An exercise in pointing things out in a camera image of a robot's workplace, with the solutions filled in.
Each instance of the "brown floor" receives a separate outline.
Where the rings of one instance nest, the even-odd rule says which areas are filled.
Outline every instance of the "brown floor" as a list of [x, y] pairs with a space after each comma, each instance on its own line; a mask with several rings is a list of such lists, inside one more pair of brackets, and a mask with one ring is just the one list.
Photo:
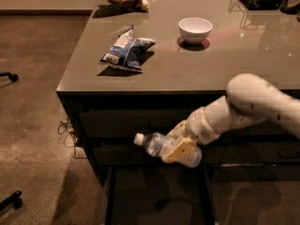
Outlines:
[[[88, 16], [0, 16], [0, 201], [19, 189], [23, 206], [0, 224], [99, 224], [103, 188], [73, 141], [56, 87]], [[300, 183], [213, 183], [220, 224], [300, 224]]]

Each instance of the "clear water bottle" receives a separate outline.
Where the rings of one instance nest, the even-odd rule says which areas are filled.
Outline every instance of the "clear water bottle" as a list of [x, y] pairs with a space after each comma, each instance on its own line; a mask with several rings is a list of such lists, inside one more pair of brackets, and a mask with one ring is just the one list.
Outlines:
[[[174, 138], [166, 137], [163, 134], [158, 132], [143, 135], [137, 133], [134, 138], [134, 143], [136, 145], [142, 146], [145, 148], [147, 153], [152, 157], [163, 158], [173, 149], [175, 146], [176, 140]], [[181, 163], [187, 167], [195, 168], [199, 165], [202, 159], [202, 151], [199, 147], [196, 147], [196, 150], [185, 156], [180, 157], [176, 162]]]

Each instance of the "desk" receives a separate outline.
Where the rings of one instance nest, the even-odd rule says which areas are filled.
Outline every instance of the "desk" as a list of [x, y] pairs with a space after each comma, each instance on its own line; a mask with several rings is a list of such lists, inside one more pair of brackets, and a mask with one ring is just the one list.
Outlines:
[[[96, 7], [57, 88], [102, 186], [109, 166], [159, 164], [132, 145], [136, 132], [168, 131], [224, 95], [237, 74], [260, 75], [300, 98], [300, 23], [295, 16], [249, 11], [238, 0], [149, 2], [149, 13], [122, 13], [104, 3]], [[180, 38], [178, 22], [191, 16], [214, 25], [201, 46], [188, 46]], [[131, 24], [136, 38], [157, 42], [145, 54], [143, 74], [98, 63]], [[202, 163], [209, 165], [212, 179], [300, 177], [288, 172], [300, 161], [298, 141], [280, 127], [263, 124], [233, 135], [203, 149]]]

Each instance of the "bowl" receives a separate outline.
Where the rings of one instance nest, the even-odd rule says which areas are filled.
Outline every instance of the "bowl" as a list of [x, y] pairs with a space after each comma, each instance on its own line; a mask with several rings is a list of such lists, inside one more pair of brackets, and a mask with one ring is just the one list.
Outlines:
[[190, 45], [200, 44], [213, 29], [213, 24], [201, 18], [185, 18], [178, 25], [181, 37]]

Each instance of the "gray countertop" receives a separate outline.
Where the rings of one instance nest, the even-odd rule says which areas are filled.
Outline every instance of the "gray countertop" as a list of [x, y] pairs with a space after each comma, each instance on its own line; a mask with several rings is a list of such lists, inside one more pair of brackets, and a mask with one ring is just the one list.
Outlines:
[[[263, 76], [281, 90], [300, 89], [300, 22], [280, 10], [247, 10], [238, 0], [149, 0], [149, 13], [115, 14], [99, 2], [57, 88], [61, 95], [223, 91], [239, 73]], [[209, 20], [202, 46], [187, 46], [178, 22]], [[98, 60], [134, 24], [135, 38], [153, 38], [143, 73]]]

